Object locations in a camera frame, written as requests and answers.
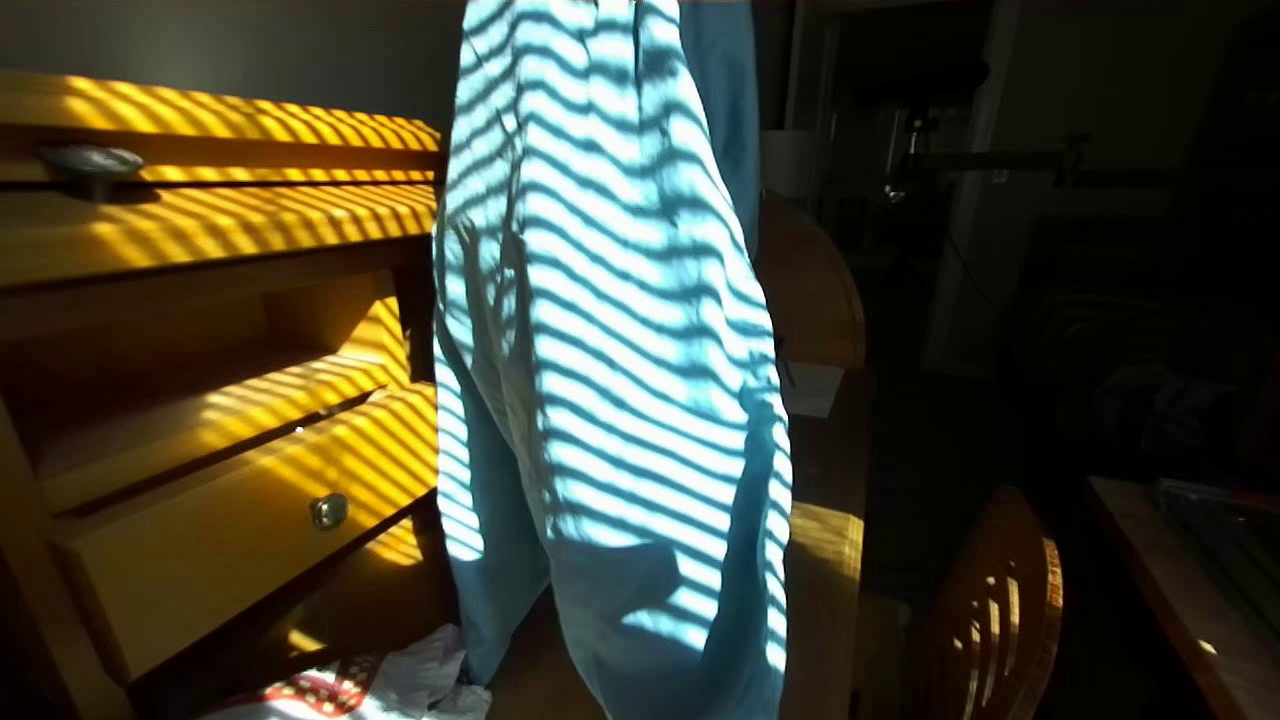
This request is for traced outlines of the blue cloth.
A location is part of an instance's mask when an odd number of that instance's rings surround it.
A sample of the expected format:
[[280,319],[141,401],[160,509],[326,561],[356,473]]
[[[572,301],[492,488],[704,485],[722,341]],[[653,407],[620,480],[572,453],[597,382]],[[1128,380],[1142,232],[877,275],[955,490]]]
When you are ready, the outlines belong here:
[[607,720],[780,720],[792,448],[681,0],[467,0],[432,249],[467,672],[550,598]]

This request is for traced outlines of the red white cloth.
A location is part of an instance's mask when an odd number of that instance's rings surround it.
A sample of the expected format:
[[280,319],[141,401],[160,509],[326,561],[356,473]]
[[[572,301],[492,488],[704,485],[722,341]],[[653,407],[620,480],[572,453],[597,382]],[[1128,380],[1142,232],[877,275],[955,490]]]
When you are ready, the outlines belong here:
[[463,641],[439,622],[426,641],[292,672],[202,720],[488,720],[492,692],[463,678]]

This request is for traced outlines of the white paper on desk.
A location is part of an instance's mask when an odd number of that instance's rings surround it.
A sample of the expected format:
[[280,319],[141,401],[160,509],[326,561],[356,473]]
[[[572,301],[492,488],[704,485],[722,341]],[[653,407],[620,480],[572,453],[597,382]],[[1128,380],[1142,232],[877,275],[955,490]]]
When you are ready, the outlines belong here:
[[792,416],[824,419],[835,407],[844,382],[840,364],[790,364],[786,366],[786,402]]

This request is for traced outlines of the metal drawer knob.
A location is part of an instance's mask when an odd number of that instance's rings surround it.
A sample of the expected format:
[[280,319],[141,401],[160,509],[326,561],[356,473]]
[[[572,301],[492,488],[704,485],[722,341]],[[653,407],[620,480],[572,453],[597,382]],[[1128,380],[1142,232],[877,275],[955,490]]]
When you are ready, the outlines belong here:
[[307,511],[321,532],[332,532],[348,520],[348,499],[339,490],[330,490],[330,497],[312,499]]

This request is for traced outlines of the wooden roll-top desk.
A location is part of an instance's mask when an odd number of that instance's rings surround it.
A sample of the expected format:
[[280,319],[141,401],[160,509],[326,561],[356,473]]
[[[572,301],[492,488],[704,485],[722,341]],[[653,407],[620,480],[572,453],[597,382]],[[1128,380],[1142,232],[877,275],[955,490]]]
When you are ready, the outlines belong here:
[[[62,144],[143,172],[92,201],[49,175]],[[0,74],[7,720],[131,720],[251,608],[416,556],[436,407],[409,311],[439,162],[411,114]],[[348,520],[321,532],[330,490]]]

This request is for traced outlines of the wooden side table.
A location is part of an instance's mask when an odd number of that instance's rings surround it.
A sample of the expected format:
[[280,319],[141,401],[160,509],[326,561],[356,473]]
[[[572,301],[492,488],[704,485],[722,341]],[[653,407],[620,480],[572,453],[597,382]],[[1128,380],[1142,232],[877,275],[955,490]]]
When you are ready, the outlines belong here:
[[1280,720],[1280,655],[1143,485],[1092,476],[1105,527],[1215,720]]

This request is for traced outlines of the laptop on side table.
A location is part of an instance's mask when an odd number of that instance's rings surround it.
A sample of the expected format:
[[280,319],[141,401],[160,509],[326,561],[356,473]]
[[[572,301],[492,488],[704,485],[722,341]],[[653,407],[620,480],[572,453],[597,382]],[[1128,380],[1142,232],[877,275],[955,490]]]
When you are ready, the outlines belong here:
[[1191,542],[1215,588],[1280,641],[1280,499],[1215,485],[1160,480],[1160,516]]

